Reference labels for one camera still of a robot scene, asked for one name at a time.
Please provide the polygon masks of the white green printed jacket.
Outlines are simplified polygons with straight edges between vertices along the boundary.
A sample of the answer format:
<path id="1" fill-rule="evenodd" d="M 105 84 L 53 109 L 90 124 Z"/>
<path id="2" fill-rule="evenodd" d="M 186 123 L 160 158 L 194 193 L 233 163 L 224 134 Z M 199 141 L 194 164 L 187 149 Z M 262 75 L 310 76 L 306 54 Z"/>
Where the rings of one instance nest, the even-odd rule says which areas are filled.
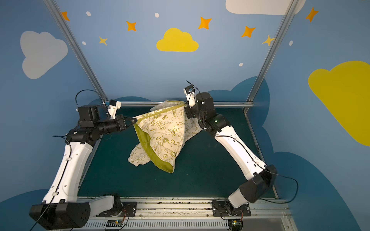
<path id="1" fill-rule="evenodd" d="M 185 106 L 183 101 L 164 101 L 150 112 L 136 116 L 134 128 L 139 144 L 131 151 L 128 162 L 136 167 L 152 162 L 173 173 L 186 141 L 202 131 L 197 119 L 187 118 Z"/>

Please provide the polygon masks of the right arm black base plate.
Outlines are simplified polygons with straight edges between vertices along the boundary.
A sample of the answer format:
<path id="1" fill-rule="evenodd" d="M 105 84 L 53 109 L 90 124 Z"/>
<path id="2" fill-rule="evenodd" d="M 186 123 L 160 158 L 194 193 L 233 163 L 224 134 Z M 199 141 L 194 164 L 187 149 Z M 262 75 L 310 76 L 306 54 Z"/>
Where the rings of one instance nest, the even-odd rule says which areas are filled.
<path id="1" fill-rule="evenodd" d="M 212 211 L 214 217 L 250 217 L 251 209 L 249 204 L 243 204 L 242 206 L 235 208 L 229 201 L 218 201 L 213 200 Z"/>

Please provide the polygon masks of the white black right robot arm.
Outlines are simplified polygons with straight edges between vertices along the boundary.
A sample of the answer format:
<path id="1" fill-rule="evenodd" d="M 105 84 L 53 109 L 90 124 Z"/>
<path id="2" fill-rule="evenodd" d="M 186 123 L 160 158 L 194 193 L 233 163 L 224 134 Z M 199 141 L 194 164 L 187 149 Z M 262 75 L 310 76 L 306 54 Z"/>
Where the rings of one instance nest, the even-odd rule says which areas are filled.
<path id="1" fill-rule="evenodd" d="M 256 202 L 273 187 L 276 177 L 293 180 L 296 187 L 299 187 L 296 179 L 278 174 L 274 165 L 266 165 L 251 151 L 230 122 L 216 112 L 214 100 L 209 93 L 196 94 L 195 88 L 189 86 L 184 89 L 184 94 L 187 99 L 187 117 L 196 119 L 200 128 L 212 135 L 228 151 L 247 180 L 225 200 L 225 206 L 229 210 Z"/>

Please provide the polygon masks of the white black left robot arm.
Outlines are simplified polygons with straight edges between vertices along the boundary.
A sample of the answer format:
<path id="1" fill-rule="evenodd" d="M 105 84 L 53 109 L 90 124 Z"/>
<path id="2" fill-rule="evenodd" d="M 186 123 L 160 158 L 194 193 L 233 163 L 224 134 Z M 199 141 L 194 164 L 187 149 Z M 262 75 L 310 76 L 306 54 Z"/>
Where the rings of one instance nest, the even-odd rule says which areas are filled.
<path id="1" fill-rule="evenodd" d="M 39 205 L 29 211 L 31 218 L 48 231 L 82 228 L 87 221 L 105 212 L 120 213 L 118 197 L 100 196 L 90 202 L 79 203 L 78 191 L 85 165 L 101 136 L 128 129 L 136 118 L 117 115 L 121 103 L 112 100 L 107 107 L 108 117 L 100 119 L 98 105 L 85 105 L 77 109 L 78 126 L 63 137 L 65 151 L 59 170 L 48 193 Z"/>

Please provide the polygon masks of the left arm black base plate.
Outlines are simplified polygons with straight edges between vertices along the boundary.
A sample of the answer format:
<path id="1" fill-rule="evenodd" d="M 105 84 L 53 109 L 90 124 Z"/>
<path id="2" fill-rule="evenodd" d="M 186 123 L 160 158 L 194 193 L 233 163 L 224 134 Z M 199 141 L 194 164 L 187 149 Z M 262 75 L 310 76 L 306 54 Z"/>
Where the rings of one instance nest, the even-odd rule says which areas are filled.
<path id="1" fill-rule="evenodd" d="M 123 218 L 134 217 L 136 214 L 137 202 L 114 202 L 113 208 L 104 211 L 96 217 L 104 218 Z"/>

